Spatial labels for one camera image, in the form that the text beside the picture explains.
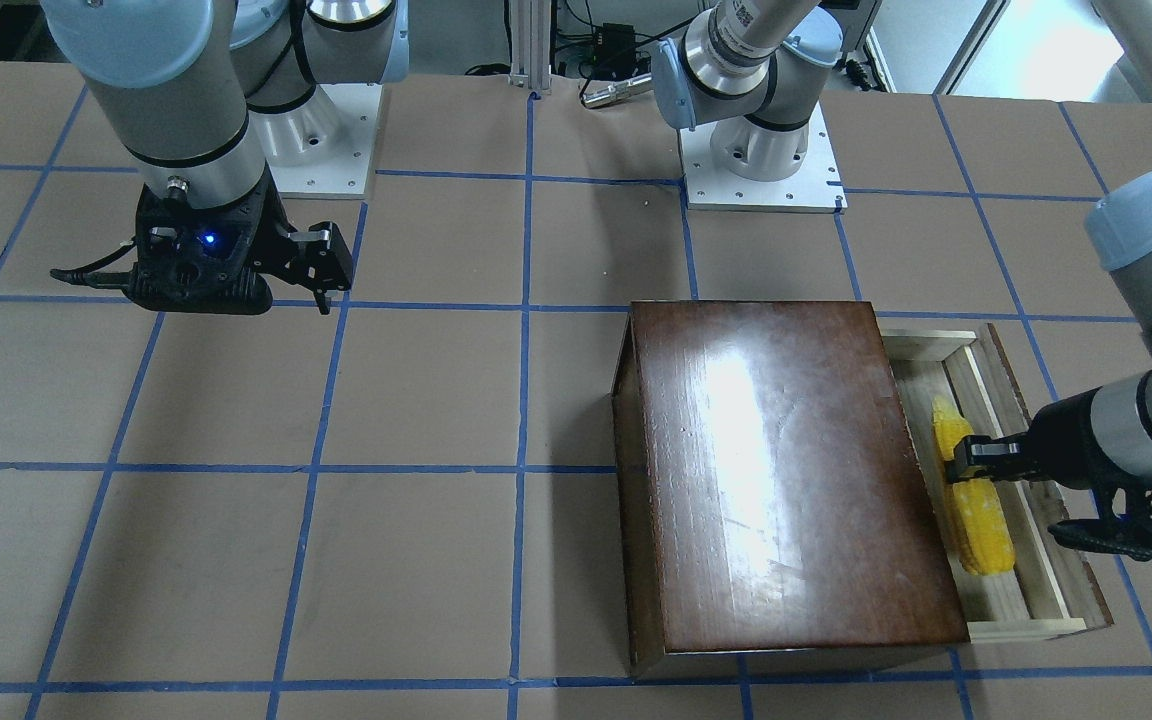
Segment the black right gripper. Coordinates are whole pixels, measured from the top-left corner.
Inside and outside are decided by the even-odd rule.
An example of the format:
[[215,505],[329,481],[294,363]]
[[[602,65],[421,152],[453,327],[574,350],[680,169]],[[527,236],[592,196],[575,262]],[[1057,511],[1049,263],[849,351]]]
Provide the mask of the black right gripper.
[[270,170],[250,192],[220,209],[187,209],[141,190],[134,213],[137,258],[124,293],[162,313],[262,314],[273,305],[273,275],[308,288],[320,314],[326,291],[353,288],[355,260],[340,227],[294,232]]

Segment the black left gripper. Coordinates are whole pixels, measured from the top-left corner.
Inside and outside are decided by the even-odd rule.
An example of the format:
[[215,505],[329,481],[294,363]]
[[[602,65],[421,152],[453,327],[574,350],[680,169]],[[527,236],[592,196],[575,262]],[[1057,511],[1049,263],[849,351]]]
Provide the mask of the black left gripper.
[[984,479],[1032,480],[1039,475],[1068,488],[1092,492],[1096,518],[1049,526],[1062,547],[1078,551],[1152,551],[1152,471],[1120,468],[1094,435],[1094,392],[1043,407],[1028,432],[1001,438],[965,435],[943,465],[950,484]]

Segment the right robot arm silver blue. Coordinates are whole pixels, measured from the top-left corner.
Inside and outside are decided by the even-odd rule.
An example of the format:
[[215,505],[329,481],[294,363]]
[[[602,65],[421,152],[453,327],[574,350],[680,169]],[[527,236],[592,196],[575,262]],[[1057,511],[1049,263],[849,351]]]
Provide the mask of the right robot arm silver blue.
[[119,291],[156,313],[252,316],[270,278],[321,314],[353,286],[342,229],[285,214],[276,168],[346,156],[329,85],[410,68],[406,1],[45,1],[76,68],[143,181],[131,240],[55,281]]

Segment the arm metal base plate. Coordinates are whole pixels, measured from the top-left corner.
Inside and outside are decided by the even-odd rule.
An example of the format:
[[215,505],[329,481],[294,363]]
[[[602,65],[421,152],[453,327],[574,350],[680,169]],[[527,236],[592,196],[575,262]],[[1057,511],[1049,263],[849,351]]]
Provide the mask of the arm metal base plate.
[[787,132],[745,118],[681,129],[687,204],[703,211],[841,213],[849,209],[823,105]]
[[287,113],[251,111],[251,129],[285,199],[366,199],[384,91],[381,85],[321,85]]

